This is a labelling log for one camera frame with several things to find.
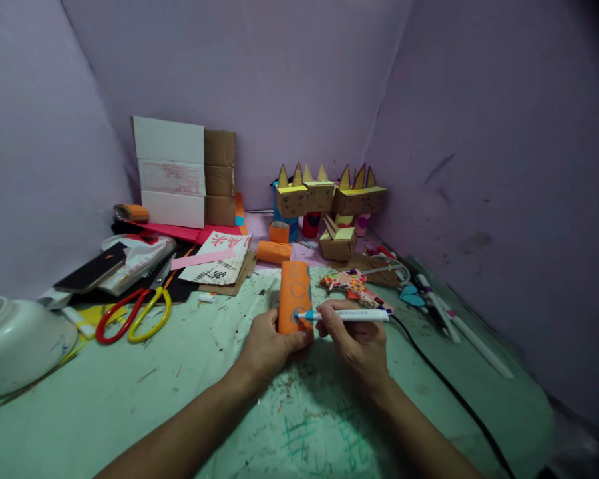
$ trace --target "orange paper roll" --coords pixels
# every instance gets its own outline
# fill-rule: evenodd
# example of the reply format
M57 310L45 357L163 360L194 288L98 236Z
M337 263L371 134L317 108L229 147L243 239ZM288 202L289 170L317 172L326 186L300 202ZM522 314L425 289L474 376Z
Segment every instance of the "orange paper roll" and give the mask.
M272 241L260 241L255 257L260 261L282 264L291 259L293 246L290 244L274 243Z
M272 222L268 226L268 239L274 243L288 244L290 225L284 222Z
M303 261L282 263L282 285L280 286L280 310L278 333L291 334L304 329L313 329L313 324L296 317L313 309L311 296L311 273Z

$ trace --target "yellow scissors handle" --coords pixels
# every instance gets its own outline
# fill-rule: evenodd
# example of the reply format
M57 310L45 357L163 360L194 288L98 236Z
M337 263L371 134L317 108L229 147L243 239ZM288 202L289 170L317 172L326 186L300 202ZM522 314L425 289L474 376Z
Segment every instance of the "yellow scissors handle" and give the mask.
M166 303L166 309L164 310L164 315L162 316L162 319L154 327L152 327L147 334L136 336L135 331L137 331L138 326L140 325L140 323L142 323L142 320L146 317L148 312L151 309L153 309L155 303L157 303L162 296L164 296L164 302ZM153 299L151 299L150 303L146 305L142 314L138 316L138 319L133 321L131 328L128 330L128 342L137 344L146 341L162 329L162 326L166 324L169 316L171 316L171 295L168 293L167 290L160 286L158 289L155 290L155 296L153 297Z

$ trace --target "black power cord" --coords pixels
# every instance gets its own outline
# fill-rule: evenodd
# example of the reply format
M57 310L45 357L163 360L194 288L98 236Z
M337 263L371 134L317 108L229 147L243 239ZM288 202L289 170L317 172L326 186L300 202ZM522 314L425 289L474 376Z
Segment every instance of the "black power cord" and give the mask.
M475 421L477 426L479 426L479 428L481 429L481 432L484 434L484 437L486 438L486 441L488 441L488 444L490 445L491 449L493 450L495 457L497 458L497 461L504 468L504 470L508 473L508 475L510 476L510 479L515 479L514 472L512 471L512 468L510 468L510 464L506 460L506 456L504 456L504 453L501 452L501 449L499 448L499 444L497 444L497 441L495 440L495 438L493 437L491 432L488 430L486 425L479 418L479 416L477 416L476 412L473 411L473 408L471 408L469 406L469 404L466 402L466 400L463 398L463 396L461 394L459 394L459 391L457 389L455 389L455 386L453 386L450 383L450 381L448 381L448 379L446 379L446 376L444 376L441 373L441 371L439 369L437 369L437 367L434 364L432 364L431 360L428 359L428 357L419 348L419 346L417 346L417 343L411 336L408 329L406 329L406 326L404 326L404 324L400 320L398 320L395 315L391 314L390 316L404 330L404 332L406 333L406 336L408 336L408 339L410 340L411 344L413 345L413 348L415 348L416 352L421 356L421 358L426 362L426 364L428 364L428 366L435 372L437 377L439 377L441 379L441 382L444 383L444 385L450 390L450 392L453 394L453 396L455 396L455 398L459 401L459 404L461 404L463 406L463 408L466 410L466 412L471 416L471 418L473 418L473 421Z

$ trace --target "white pen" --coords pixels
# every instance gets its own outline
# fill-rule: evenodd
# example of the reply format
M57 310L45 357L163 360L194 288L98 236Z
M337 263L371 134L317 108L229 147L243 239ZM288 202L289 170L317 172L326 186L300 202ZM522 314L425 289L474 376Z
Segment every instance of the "white pen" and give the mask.
M342 309L336 311L342 321L383 321L388 323L388 313L383 309ZM296 315L300 319L308 319L309 321L319 321L321 314L317 311L307 311Z

